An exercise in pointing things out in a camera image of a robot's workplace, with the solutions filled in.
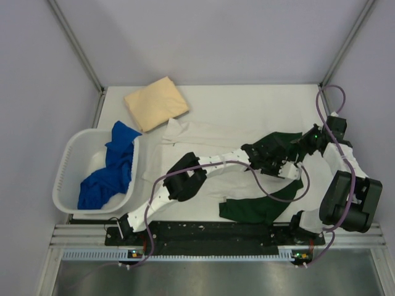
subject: cable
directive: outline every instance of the cable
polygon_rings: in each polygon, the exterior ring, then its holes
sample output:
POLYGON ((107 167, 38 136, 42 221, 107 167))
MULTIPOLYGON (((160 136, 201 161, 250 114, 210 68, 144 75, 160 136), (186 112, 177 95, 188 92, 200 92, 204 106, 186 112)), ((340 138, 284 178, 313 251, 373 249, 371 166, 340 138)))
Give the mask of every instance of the cable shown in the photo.
POLYGON ((323 88, 321 88, 321 89, 318 91, 317 96, 315 97, 315 107, 317 108, 318 115, 319 115, 319 117, 321 118, 321 121, 322 121, 322 123, 323 123, 323 127, 326 129, 326 131, 328 132, 328 134, 329 134, 329 136, 331 137, 332 141, 334 142, 334 144, 335 144, 336 147, 338 148, 341 158, 343 159, 343 161, 345 162, 345 164, 346 164, 346 165, 349 167, 349 169, 350 169, 350 172, 351 172, 351 186, 350 186, 350 193, 349 193, 348 201, 347 201, 347 203, 346 203, 346 207, 344 208, 344 212, 343 212, 343 214, 341 215, 339 221, 338 221, 333 227, 330 227, 330 228, 323 228, 323 230, 324 230, 326 233, 329 233, 329 232, 332 233, 332 239, 331 239, 331 241, 330 241, 329 244, 323 249, 323 251, 322 251, 316 258, 314 258, 310 263, 303 264, 303 265, 299 265, 299 267, 306 267, 306 268, 309 267, 309 266, 311 266, 311 265, 313 265, 315 262, 317 262, 317 260, 320 259, 322 256, 324 256, 324 254, 325 254, 325 253, 329 250, 329 248, 332 246, 333 242, 335 241, 335 232, 334 232, 334 231, 335 231, 335 229, 338 229, 338 228, 342 225, 342 223, 344 222, 344 220, 345 220, 346 217, 347 217, 347 214, 348 214, 348 212, 349 212, 349 210, 350 210, 350 206, 351 206, 351 203, 352 203, 352 196, 354 195, 354 189, 355 189, 355 186, 356 186, 356 173, 355 173, 355 170, 354 170, 354 168, 352 167, 351 163, 350 163, 350 162, 348 161, 348 159, 346 158, 346 156, 345 156, 345 154, 344 154, 344 152, 343 152, 343 150, 342 150, 342 148, 341 148, 341 146, 340 146, 338 140, 335 138, 335 136, 333 135, 331 129, 330 129, 329 126, 327 125, 326 120, 324 119, 324 117, 323 117, 323 115, 322 115, 322 113, 321 113, 321 110, 320 110, 320 106, 319 106, 319 104, 318 104, 320 95, 324 92, 324 90, 326 90, 326 89, 328 89, 328 88, 337 88, 338 90, 341 91, 341 94, 343 95, 343 101, 342 101, 342 103, 341 103, 341 105, 340 105, 340 108, 338 109, 338 111, 337 111, 336 113, 340 113, 340 111, 343 109, 344 104, 346 103, 346 93, 344 92, 344 89, 343 89, 342 87, 340 87, 340 86, 338 86, 338 85, 335 85, 335 84, 328 84, 328 85, 324 86, 323 88))
POLYGON ((314 241, 310 239, 309 253, 313 254, 313 251, 314 251, 314 241))
MULTIPOLYGON (((119 219, 118 219, 117 217, 111 217, 111 218, 107 219, 106 222, 109 222, 109 221, 111 221, 111 220, 113 220, 113 219, 116 219, 116 220, 119 222, 119 219)), ((104 228, 104 230, 107 232, 106 224, 105 224, 105 223, 103 224, 103 228, 104 228)))
POLYGON ((308 267, 312 266, 314 263, 316 263, 321 257, 323 257, 324 254, 327 253, 327 251, 329 250, 329 248, 333 245, 333 242, 335 241, 335 233, 334 233, 333 231, 327 231, 327 232, 332 233, 332 239, 331 239, 331 241, 329 242, 329 244, 322 250, 322 252, 319 253, 318 256, 315 257, 311 262, 309 262, 309 263, 303 263, 303 265, 295 265, 295 267, 305 267, 305 268, 308 268, 308 267))
MULTIPOLYGON (((307 170, 304 168, 303 165, 301 165, 301 168, 302 168, 303 172, 305 173, 306 179, 307 179, 307 186, 306 186, 305 191, 303 192, 303 194, 302 194, 301 196, 299 196, 299 197, 296 198, 296 199, 293 199, 293 200, 282 200, 282 199, 279 199, 279 198, 277 198, 277 197, 275 197, 275 196, 272 196, 272 195, 270 195, 268 192, 266 192, 266 190, 265 190, 265 189, 262 187, 262 185, 260 184, 256 172, 255 172, 254 169, 251 168, 247 163, 239 162, 239 161, 237 161, 237 160, 227 160, 225 163, 235 163, 235 164, 238 164, 238 165, 243 165, 243 166, 245 166, 248 170, 250 170, 250 171, 252 172, 252 175, 254 176, 254 179, 255 179, 255 181, 256 181, 256 183, 257 183, 259 189, 260 189, 264 194, 266 194, 269 198, 274 199, 274 200, 277 200, 277 201, 279 201, 279 202, 286 202, 286 203, 296 202, 296 201, 300 200, 301 198, 303 198, 303 197, 307 194, 307 192, 309 191, 309 189, 310 189, 310 176, 309 176, 307 170)), ((151 206, 152 200, 154 199, 156 185, 157 185, 160 181, 162 181, 163 179, 168 178, 168 177, 171 177, 171 176, 179 175, 179 174, 185 173, 185 172, 187 172, 187 171, 197 170, 198 168, 214 167, 214 166, 216 166, 216 165, 223 165, 223 164, 224 164, 223 162, 216 162, 216 163, 208 163, 208 164, 205 164, 205 165, 196 165, 196 166, 192 166, 192 167, 190 167, 190 168, 184 168, 184 169, 182 169, 182 170, 178 170, 178 171, 174 171, 174 172, 172 172, 172 173, 168 173, 168 174, 166 174, 166 175, 163 175, 163 176, 157 178, 157 179, 154 181, 154 184, 152 185, 151 196, 149 197, 147 207, 146 207, 146 209, 145 209, 145 211, 144 211, 144 224, 145 224, 145 226, 146 226, 146 230, 147 230, 147 233, 148 233, 148 237, 149 237, 149 240, 150 240, 150 243, 151 243, 151 249, 150 249, 149 254, 148 254, 147 256, 144 256, 144 258, 141 259, 141 260, 140 260, 139 262, 137 262, 136 264, 130 265, 130 266, 129 266, 130 268, 135 268, 135 267, 141 266, 145 261, 147 261, 147 259, 148 259, 149 257, 152 256, 152 254, 153 254, 154 251, 155 251, 154 238, 153 238, 153 236, 152 236, 151 230, 149 229, 147 215, 148 215, 148 210, 149 210, 149 208, 150 208, 150 206, 151 206)), ((81 282, 83 282, 88 276, 90 276, 91 274, 93 274, 93 273, 96 272, 97 270, 99 270, 99 269, 101 269, 101 268, 103 268, 103 267, 105 267, 105 266, 109 266, 109 265, 118 265, 118 263, 111 262, 111 263, 105 263, 105 264, 99 265, 98 267, 96 267, 95 269, 91 270, 91 271, 88 272, 86 275, 84 275, 84 276, 83 276, 81 279, 79 279, 76 283, 74 283, 74 284, 71 285, 71 286, 68 286, 66 289, 72 289, 72 288, 76 287, 76 286, 79 285, 81 282)))
POLYGON ((317 108, 318 115, 319 115, 320 118, 321 118, 321 121, 322 121, 322 123, 323 123, 324 128, 326 129, 326 131, 328 132, 329 136, 332 138, 332 141, 334 142, 334 144, 335 144, 336 147, 338 148, 339 153, 340 153, 340 155, 341 155, 343 161, 345 162, 345 164, 346 164, 346 165, 349 167, 349 169, 350 169, 350 172, 351 172, 351 187, 350 187, 349 198, 348 198, 346 207, 344 208, 343 214, 341 215, 339 221, 338 221, 333 227, 324 228, 324 229, 323 229, 323 230, 325 230, 326 232, 334 231, 335 229, 339 228, 339 227, 341 226, 341 224, 343 223, 343 221, 346 219, 347 214, 348 214, 348 212, 349 212, 349 210, 350 210, 350 207, 351 207, 352 196, 354 195, 354 189, 355 189, 355 186, 356 186, 356 172, 354 171, 354 168, 352 167, 351 163, 348 161, 348 159, 347 159, 346 156, 344 155, 344 152, 343 152, 342 148, 340 147, 340 144, 339 144, 338 140, 336 140, 336 138, 335 138, 335 136, 333 135, 332 131, 329 129, 329 126, 327 125, 327 123, 326 123, 326 121, 325 121, 325 119, 324 119, 324 117, 323 117, 323 115, 322 115, 322 113, 321 113, 320 106, 319 106, 319 104, 318 104, 318 100, 319 100, 319 98, 320 98, 321 93, 322 93, 324 90, 328 89, 328 88, 337 88, 337 89, 339 89, 339 90, 341 91, 341 93, 342 93, 342 95, 343 95, 343 102, 342 102, 342 104, 341 104, 341 106, 340 106, 338 112, 340 112, 341 109, 343 109, 343 106, 344 106, 344 104, 345 104, 345 102, 346 102, 346 93, 344 92, 344 89, 343 89, 343 88, 341 88, 340 86, 335 85, 335 84, 328 84, 328 85, 324 86, 323 88, 321 88, 321 89, 318 91, 317 96, 315 97, 315 106, 316 106, 316 108, 317 108))

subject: white wall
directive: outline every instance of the white wall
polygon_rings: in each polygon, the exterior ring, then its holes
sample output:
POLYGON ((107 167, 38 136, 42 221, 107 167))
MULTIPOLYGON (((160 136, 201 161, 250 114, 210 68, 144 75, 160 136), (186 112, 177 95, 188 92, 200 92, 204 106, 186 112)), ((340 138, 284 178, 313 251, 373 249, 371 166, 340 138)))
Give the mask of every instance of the white wall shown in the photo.
MULTIPOLYGON (((365 172, 383 183, 376 213, 395 256, 395 1, 380 0, 335 75, 347 102, 347 138, 365 172)), ((334 105, 339 95, 330 92, 334 105)))
POLYGON ((321 82, 366 0, 58 0, 106 86, 321 82))
POLYGON ((0 9, 0 294, 33 295, 54 224, 60 156, 98 94, 43 0, 0 9))

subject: folded towel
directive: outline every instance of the folded towel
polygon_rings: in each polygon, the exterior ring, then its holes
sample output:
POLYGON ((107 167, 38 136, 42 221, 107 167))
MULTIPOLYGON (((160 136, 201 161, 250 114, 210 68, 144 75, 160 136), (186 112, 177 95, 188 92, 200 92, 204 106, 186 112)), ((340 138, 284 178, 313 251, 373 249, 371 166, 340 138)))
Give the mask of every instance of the folded towel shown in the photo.
POLYGON ((129 94, 124 100, 141 131, 149 131, 189 110, 169 77, 129 94))
POLYGON ((106 144, 106 167, 93 172, 81 183, 79 210, 102 208, 117 193, 125 194, 131 181, 133 140, 141 134, 117 121, 106 144))

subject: blue cloth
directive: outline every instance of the blue cloth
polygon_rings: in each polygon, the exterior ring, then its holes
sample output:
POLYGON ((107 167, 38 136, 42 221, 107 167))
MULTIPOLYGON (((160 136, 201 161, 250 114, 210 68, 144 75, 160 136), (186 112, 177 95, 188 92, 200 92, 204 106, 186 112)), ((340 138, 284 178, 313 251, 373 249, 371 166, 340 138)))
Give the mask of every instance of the blue cloth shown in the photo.
POLYGON ((79 210, 97 210, 117 193, 126 193, 131 181, 133 140, 141 134, 121 121, 111 131, 111 142, 106 144, 106 167, 93 172, 81 183, 79 210))

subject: white table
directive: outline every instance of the white table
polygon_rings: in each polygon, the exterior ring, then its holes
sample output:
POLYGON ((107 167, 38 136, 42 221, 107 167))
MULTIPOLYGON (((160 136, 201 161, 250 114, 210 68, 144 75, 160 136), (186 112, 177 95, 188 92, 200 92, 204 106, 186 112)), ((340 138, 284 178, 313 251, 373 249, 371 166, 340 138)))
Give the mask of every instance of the white table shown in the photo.
MULTIPOLYGON (((137 130, 129 115, 123 97, 140 86, 109 87, 99 119, 98 128, 110 130, 118 120, 137 130)), ((215 85, 179 86, 188 102, 190 111, 182 116, 183 121, 200 121, 249 129, 266 126, 272 131, 289 133, 306 132, 314 123, 321 124, 315 109, 315 84, 297 85, 215 85)), ((74 215, 74 219, 106 220, 120 217, 139 207, 149 198, 152 184, 141 175, 155 146, 160 142, 165 125, 140 137, 140 154, 135 178, 135 190, 128 203, 117 212, 106 215, 74 215)), ((307 196, 292 203, 276 221, 287 222, 299 210, 313 210, 321 200, 332 180, 328 165, 316 152, 306 157, 304 165, 310 173, 312 185, 307 196)), ((226 221, 218 215, 218 199, 195 196, 191 200, 176 203, 158 213, 156 220, 166 221, 226 221)))

